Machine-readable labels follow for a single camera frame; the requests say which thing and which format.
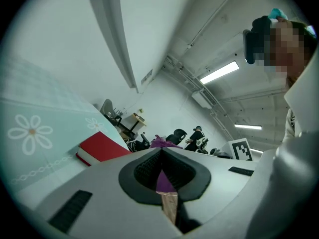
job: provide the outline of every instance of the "white flower pattern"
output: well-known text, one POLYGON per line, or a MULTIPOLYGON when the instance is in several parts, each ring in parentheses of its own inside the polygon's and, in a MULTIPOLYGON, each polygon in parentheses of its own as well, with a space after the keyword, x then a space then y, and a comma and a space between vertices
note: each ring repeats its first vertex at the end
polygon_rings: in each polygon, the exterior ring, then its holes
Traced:
POLYGON ((7 134, 12 140, 25 137, 22 142, 22 152, 25 155, 34 154, 35 142, 37 142, 42 148, 52 148, 52 142, 47 137, 43 136, 43 134, 51 134, 53 129, 47 125, 39 126, 41 118, 38 115, 33 115, 30 122, 21 114, 17 114, 14 119, 20 127, 13 127, 9 129, 7 134))
POLYGON ((107 132, 107 130, 104 127, 104 124, 103 123, 98 123, 95 118, 92 118, 92 119, 85 118, 85 120, 88 123, 88 128, 89 129, 95 129, 96 132, 98 132, 98 131, 107 132))

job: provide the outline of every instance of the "fluorescent ceiling light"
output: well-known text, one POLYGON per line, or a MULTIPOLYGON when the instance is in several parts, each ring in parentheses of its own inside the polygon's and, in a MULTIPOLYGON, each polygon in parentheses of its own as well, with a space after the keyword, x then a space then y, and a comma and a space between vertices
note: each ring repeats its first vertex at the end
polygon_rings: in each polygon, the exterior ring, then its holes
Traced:
POLYGON ((250 149, 250 150, 255 151, 255 152, 259 152, 259 153, 264 153, 263 151, 256 150, 256 149, 250 149))
POLYGON ((200 81, 203 84, 206 84, 212 80, 215 80, 221 76, 224 76, 225 74, 229 74, 237 69, 239 69, 239 67, 238 67, 236 61, 234 61, 234 62, 231 62, 230 64, 228 64, 227 66, 224 66, 224 67, 218 69, 217 71, 207 75, 206 77, 202 78, 200 81))
POLYGON ((259 130, 262 129, 260 125, 238 125, 238 124, 235 124, 235 127, 248 128, 248 129, 259 129, 259 130))

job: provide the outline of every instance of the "light blue tablecloth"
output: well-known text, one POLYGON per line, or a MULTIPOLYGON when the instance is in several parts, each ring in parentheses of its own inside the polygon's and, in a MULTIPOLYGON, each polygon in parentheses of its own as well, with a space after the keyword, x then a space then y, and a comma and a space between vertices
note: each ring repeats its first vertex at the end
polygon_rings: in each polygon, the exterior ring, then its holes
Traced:
POLYGON ((78 144, 98 131, 127 148, 93 105, 17 57, 0 61, 0 107, 2 180, 13 192, 78 162, 78 144))

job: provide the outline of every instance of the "ceiling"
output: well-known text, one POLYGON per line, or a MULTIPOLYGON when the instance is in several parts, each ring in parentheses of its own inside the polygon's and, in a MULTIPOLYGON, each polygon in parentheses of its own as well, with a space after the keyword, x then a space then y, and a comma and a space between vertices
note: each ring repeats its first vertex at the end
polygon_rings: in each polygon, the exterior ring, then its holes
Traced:
POLYGON ((261 125, 262 130, 237 130, 251 148, 277 147, 285 133, 288 105, 284 100, 285 75, 267 71, 260 63, 249 65, 243 54, 242 32, 252 21, 280 8, 288 19, 304 16, 292 0, 194 0, 175 33, 163 69, 181 82, 181 66, 198 79, 236 61, 239 70, 205 86, 234 123, 261 125))

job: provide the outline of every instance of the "white lab coat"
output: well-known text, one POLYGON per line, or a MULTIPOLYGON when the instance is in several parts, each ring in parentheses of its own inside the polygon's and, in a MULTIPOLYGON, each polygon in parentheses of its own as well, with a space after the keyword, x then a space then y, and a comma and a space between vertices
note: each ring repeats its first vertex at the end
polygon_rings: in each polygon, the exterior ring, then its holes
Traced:
POLYGON ((319 45, 307 67, 294 85, 285 94, 290 106, 286 119, 286 132, 283 141, 300 136, 300 132, 319 131, 319 45), (295 128, 291 124, 291 112, 296 116, 295 128))
POLYGON ((283 142, 287 141, 288 139, 298 137, 300 133, 301 129, 299 123, 295 118, 295 115, 292 112, 292 110, 289 109, 286 117, 286 130, 283 142))

